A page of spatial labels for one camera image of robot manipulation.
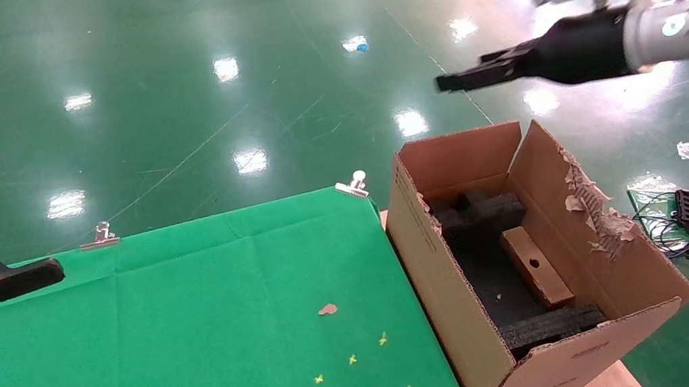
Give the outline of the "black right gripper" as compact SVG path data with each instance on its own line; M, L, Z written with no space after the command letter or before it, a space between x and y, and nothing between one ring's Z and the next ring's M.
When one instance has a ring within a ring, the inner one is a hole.
M626 8L562 18L529 43L480 56L480 66L435 78L439 92L465 92L524 78L563 85L630 75Z

